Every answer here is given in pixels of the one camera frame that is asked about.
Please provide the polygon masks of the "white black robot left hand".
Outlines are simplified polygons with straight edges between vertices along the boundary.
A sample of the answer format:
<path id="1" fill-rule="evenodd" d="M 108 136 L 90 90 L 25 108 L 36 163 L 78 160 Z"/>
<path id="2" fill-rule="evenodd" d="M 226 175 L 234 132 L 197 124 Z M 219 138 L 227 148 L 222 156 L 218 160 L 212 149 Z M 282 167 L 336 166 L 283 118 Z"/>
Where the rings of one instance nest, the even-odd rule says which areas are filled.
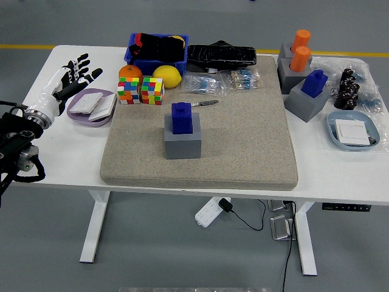
<path id="1" fill-rule="evenodd" d="M 63 113 L 69 98 L 84 90 L 103 73 L 101 68 L 90 72 L 90 62 L 89 55 L 83 54 L 60 67 L 45 85 L 38 100 L 26 109 L 24 117 L 38 116 L 46 119 L 47 123 L 53 122 L 55 117 Z"/>

